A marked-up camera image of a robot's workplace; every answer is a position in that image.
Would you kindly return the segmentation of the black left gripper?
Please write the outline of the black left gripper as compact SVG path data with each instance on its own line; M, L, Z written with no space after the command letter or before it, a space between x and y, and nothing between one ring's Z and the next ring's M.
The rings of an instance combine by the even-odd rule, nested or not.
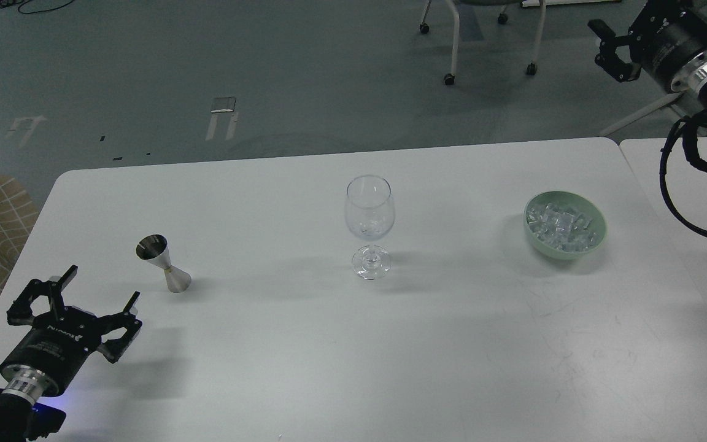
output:
M22 370L39 372L43 397L59 397L78 374L90 353L100 352L109 363L118 363L140 332L142 322L135 305L140 291L135 291L123 310L98 318L64 303L62 291L78 271L72 265L56 281L32 279L7 310L9 325L32 325L14 350L0 364L0 374L12 380ZM45 297L48 311L36 316L32 304ZM118 338L107 334L124 330Z

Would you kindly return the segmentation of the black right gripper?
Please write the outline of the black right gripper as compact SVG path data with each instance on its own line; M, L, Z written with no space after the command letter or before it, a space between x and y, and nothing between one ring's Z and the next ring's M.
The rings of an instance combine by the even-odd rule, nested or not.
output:
M691 1L648 1L624 36L601 19L587 22L598 38L595 64L618 83L646 72L667 93L690 89L688 77L707 59L707 18ZM630 61L617 49L629 48Z

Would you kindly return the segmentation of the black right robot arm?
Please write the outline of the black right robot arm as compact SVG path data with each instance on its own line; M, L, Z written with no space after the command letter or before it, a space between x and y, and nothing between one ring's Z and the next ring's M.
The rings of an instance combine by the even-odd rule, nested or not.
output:
M587 27L598 38L595 64L614 80L631 82L646 72L666 93L690 92L701 104L701 111L671 126L660 151L659 187L671 215L707 238L707 230L678 211L666 182L677 142L689 165L707 174L707 18L691 1L647 1L622 36L601 19L589 20Z

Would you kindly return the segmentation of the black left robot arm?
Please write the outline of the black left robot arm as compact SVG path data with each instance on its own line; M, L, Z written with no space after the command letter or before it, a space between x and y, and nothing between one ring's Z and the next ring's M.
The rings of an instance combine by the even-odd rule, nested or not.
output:
M7 310L9 325L29 331L0 364L6 386L0 388L0 441L34 441L57 433L66 414L42 405L43 397L59 397L98 352L117 363L141 329L134 293L122 311L96 316L64 303L62 291L77 267L55 281L32 279Z

